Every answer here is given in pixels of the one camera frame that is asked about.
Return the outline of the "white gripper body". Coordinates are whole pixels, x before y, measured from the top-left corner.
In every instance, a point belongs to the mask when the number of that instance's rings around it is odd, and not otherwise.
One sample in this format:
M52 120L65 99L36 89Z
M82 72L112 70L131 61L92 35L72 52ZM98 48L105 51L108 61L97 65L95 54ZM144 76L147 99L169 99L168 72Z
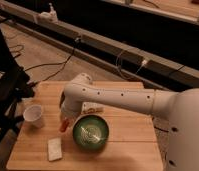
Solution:
M81 114L82 103L64 100L61 104L60 110L60 118L62 121L66 119L74 120Z

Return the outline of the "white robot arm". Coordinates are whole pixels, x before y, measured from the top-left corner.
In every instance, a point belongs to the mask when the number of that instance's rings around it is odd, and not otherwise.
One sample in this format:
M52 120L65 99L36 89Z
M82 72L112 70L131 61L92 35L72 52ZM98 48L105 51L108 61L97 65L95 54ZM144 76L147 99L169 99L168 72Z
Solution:
M122 108L169 122L166 171L199 171L199 88L182 92L97 87L81 73L63 89L61 115L74 118L85 102Z

